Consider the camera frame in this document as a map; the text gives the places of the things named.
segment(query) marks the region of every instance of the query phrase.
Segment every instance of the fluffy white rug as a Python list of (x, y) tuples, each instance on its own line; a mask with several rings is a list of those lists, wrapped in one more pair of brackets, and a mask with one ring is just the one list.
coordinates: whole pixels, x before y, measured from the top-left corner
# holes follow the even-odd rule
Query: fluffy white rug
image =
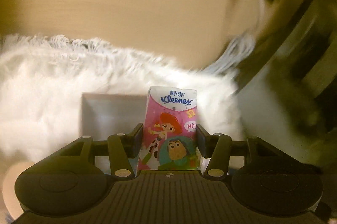
[(172, 59), (116, 48), (98, 38), (6, 36), (0, 84), (2, 162), (15, 154), (37, 162), (78, 138), (83, 92), (147, 94), (150, 86), (196, 89), (201, 124), (210, 133), (242, 138), (230, 75), (182, 70)]

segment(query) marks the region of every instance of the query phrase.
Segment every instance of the yellow music note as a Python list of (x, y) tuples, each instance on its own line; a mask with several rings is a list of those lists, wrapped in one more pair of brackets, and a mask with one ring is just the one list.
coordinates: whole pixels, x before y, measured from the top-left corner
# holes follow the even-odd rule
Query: yellow music note
[(188, 116), (189, 118), (195, 116), (195, 113), (194, 113), (193, 110), (188, 110), (186, 113), (187, 113), (187, 116)]

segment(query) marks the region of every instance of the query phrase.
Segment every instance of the coiled white cable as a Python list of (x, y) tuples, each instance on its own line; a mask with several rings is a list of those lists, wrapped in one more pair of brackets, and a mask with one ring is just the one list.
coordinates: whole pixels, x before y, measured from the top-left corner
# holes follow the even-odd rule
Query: coiled white cable
[(209, 74), (222, 74), (235, 69), (237, 64), (246, 59), (255, 48), (254, 34), (259, 28), (265, 13), (264, 0), (258, 0), (259, 12), (257, 24), (253, 29), (248, 29), (242, 35), (235, 37), (228, 44), (225, 52), (203, 71)]

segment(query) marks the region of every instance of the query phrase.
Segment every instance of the pink packaging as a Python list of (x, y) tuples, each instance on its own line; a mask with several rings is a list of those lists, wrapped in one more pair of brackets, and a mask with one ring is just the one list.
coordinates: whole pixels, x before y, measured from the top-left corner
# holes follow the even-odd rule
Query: pink packaging
[(138, 170), (197, 169), (197, 92), (150, 87)]

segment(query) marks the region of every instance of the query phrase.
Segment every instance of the cartoon character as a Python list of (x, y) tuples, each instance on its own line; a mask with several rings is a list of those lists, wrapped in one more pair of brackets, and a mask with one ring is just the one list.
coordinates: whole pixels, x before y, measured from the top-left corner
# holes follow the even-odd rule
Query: cartoon character
[(196, 169), (195, 153), (196, 147), (190, 138), (184, 136), (169, 138), (160, 150), (158, 170)]
[(151, 127), (148, 128), (148, 132), (151, 135), (158, 135), (158, 136), (152, 141), (152, 143), (147, 148), (148, 153), (142, 160), (142, 164), (144, 165), (148, 163), (151, 156), (154, 156), (156, 159), (158, 159), (159, 143), (161, 140), (167, 139), (168, 133), (174, 133), (177, 135), (182, 133), (182, 128), (178, 122), (178, 119), (169, 113), (160, 114), (160, 127), (162, 128), (162, 131), (153, 131)]

